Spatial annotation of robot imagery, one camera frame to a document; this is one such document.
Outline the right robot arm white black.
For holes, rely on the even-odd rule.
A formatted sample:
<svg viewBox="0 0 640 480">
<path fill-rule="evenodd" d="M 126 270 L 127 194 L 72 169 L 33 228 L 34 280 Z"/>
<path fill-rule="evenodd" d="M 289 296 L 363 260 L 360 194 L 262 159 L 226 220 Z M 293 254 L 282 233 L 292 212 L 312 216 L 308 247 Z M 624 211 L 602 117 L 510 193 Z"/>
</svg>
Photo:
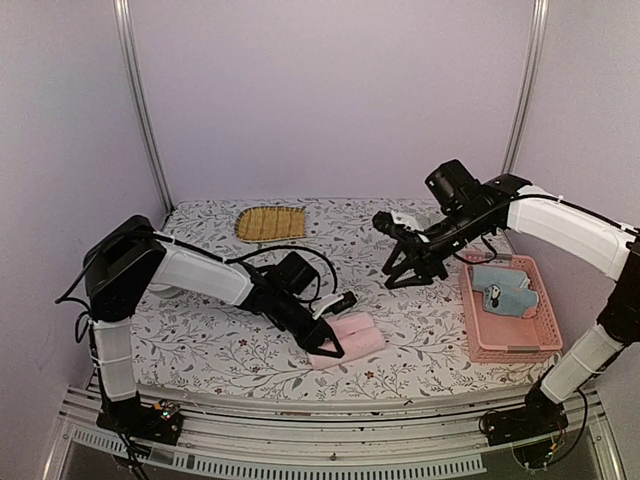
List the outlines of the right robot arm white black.
<svg viewBox="0 0 640 480">
<path fill-rule="evenodd" d="M 513 174 L 480 182 L 457 159 L 439 165 L 425 184 L 443 220 L 422 228 L 396 213 L 373 217 L 374 228 L 396 242 L 383 266 L 388 289 L 446 279 L 448 258 L 499 230 L 552 245 L 614 283 L 594 325 L 527 393 L 517 427 L 524 435 L 537 436 L 554 422 L 562 402 L 639 340 L 639 230 Z"/>
</svg>

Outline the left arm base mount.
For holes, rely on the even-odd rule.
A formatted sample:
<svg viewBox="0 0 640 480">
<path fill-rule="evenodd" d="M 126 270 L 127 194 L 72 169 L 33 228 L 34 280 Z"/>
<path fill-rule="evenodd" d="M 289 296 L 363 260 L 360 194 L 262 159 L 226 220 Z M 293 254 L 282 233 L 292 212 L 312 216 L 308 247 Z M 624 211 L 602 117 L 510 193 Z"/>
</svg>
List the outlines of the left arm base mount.
<svg viewBox="0 0 640 480">
<path fill-rule="evenodd" d="M 151 406 L 141 403 L 140 395 L 122 401 L 102 401 L 96 424 L 99 428 L 126 437 L 176 446 L 184 417 L 181 406 L 166 399 Z"/>
</svg>

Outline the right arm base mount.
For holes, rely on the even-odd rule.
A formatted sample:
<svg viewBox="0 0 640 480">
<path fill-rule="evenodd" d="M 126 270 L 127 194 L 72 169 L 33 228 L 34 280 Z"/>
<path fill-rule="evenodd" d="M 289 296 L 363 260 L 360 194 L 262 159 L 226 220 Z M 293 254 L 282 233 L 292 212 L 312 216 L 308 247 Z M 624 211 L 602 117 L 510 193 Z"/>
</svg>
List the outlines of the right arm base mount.
<svg viewBox="0 0 640 480">
<path fill-rule="evenodd" d="M 543 416 L 525 406 L 507 410 L 488 410 L 478 422 L 479 431 L 486 437 L 490 446 L 561 433 L 568 425 L 567 416 L 562 410 L 551 416 Z"/>
</svg>

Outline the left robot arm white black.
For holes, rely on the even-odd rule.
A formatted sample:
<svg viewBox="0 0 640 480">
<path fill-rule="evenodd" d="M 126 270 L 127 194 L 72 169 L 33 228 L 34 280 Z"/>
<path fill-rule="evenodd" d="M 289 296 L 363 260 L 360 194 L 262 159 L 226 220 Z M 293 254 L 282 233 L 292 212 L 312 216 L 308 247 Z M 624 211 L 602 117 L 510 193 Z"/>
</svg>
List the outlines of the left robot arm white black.
<svg viewBox="0 0 640 480">
<path fill-rule="evenodd" d="M 131 318 L 148 293 L 170 298 L 189 291 L 211 297 L 266 317 L 307 353 L 344 357 L 335 331 L 310 301 L 299 297 L 319 278 L 303 257 L 308 248 L 289 245 L 282 250 L 286 255 L 277 264 L 256 267 L 249 262 L 253 253 L 224 259 L 134 215 L 87 252 L 81 271 L 54 302 L 74 303 L 74 290 L 84 287 L 80 303 L 90 318 L 103 407 L 116 424 L 138 434 L 149 423 L 134 377 L 130 339 Z"/>
</svg>

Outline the pink towel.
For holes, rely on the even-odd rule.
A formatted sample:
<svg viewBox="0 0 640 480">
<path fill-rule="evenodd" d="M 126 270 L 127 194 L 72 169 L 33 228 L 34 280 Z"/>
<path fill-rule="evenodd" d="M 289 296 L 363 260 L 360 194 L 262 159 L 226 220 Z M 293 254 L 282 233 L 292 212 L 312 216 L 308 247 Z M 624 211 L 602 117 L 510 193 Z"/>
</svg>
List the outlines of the pink towel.
<svg viewBox="0 0 640 480">
<path fill-rule="evenodd" d="M 309 354 L 308 360 L 315 370 L 324 370 L 364 358 L 383 350 L 386 346 L 383 333 L 369 313 L 354 313 L 331 319 L 328 325 L 337 336 L 344 355 L 334 358 Z"/>
</svg>

